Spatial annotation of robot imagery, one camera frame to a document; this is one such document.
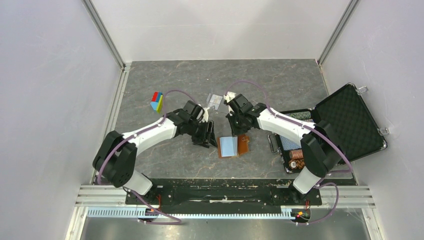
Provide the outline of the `brown leather card holder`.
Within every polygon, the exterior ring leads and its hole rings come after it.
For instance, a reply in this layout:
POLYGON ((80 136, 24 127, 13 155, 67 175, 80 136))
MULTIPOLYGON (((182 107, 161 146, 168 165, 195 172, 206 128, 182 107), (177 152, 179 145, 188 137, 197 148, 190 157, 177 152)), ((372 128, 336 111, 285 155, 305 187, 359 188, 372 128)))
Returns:
POLYGON ((223 136, 217 139, 218 157, 233 158, 249 152, 250 138, 246 134, 238 136, 223 136))

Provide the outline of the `clear plastic card sleeve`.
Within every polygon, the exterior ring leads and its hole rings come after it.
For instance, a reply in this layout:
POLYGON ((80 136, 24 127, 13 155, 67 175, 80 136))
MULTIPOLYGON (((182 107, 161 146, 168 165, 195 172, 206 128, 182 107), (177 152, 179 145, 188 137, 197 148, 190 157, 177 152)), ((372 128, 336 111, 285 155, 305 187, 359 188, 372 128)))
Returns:
POLYGON ((211 110, 218 111, 222 103, 223 97, 210 93, 206 99, 207 107, 211 110))

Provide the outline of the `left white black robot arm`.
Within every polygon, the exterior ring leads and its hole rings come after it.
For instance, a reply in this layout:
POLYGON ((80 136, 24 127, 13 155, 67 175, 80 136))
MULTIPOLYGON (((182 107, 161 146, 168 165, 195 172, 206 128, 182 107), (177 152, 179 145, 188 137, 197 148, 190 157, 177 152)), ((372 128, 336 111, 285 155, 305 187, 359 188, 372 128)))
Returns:
POLYGON ((217 147, 214 122, 209 119, 207 109, 188 100, 183 108, 166 114, 156 122, 127 133, 109 132, 92 166, 98 179, 105 178, 114 187, 124 187, 138 193, 145 204, 157 198, 154 183, 135 169, 137 156, 143 151, 180 135, 189 135, 195 146, 217 147))

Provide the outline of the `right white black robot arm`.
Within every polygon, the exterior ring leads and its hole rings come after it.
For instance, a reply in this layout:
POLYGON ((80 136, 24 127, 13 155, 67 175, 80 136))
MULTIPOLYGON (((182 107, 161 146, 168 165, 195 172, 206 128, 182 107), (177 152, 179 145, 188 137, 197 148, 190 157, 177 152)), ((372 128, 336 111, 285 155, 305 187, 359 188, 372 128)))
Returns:
POLYGON ((341 150, 339 138, 328 122, 301 121, 278 113, 264 103, 253 105, 242 94, 226 94, 224 104, 229 109, 226 118, 232 135, 238 136, 251 129, 259 129, 276 133, 301 147, 304 167, 288 191, 289 199, 295 204, 306 201, 309 191, 323 180, 340 160, 347 160, 341 150))

